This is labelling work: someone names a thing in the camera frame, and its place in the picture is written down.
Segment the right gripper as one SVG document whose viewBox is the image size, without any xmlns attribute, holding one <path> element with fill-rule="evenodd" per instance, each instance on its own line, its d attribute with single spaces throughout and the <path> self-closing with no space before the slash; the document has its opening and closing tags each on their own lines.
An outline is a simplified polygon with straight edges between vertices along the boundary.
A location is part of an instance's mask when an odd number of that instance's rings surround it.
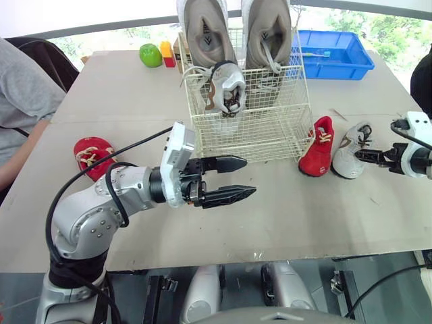
<svg viewBox="0 0 432 324">
<path fill-rule="evenodd" d="M 406 143 L 393 143 L 392 148 L 384 152 L 384 156 L 388 160 L 387 166 L 390 172 L 404 174 L 402 171 L 402 155 L 407 146 Z"/>
</svg>

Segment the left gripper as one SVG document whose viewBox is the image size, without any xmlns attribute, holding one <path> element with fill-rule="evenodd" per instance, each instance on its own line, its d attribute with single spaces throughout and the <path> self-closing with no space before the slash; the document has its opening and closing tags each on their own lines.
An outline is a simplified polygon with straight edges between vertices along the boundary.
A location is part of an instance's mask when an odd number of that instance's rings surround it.
<svg viewBox="0 0 432 324">
<path fill-rule="evenodd" d="M 256 187 L 231 185 L 206 192 L 206 184 L 202 179 L 206 171 L 230 173 L 242 169 L 247 163 L 246 159 L 233 155 L 190 159 L 179 173 L 183 200 L 195 207 L 201 207 L 203 203 L 203 209 L 210 209 L 248 198 L 257 191 Z"/>
</svg>

